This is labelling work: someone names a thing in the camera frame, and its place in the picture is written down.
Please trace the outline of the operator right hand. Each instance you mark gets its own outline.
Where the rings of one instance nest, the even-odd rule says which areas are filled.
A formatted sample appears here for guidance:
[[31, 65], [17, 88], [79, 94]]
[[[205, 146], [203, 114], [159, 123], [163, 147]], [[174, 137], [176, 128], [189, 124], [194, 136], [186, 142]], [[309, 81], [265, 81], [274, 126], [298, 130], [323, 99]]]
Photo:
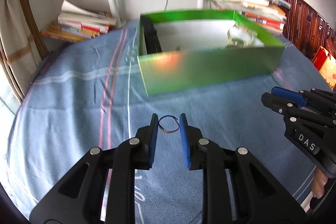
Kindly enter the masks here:
[[320, 199], [324, 195], [324, 187], [327, 181], [328, 177], [325, 176], [321, 170], [316, 168], [311, 186], [313, 197]]

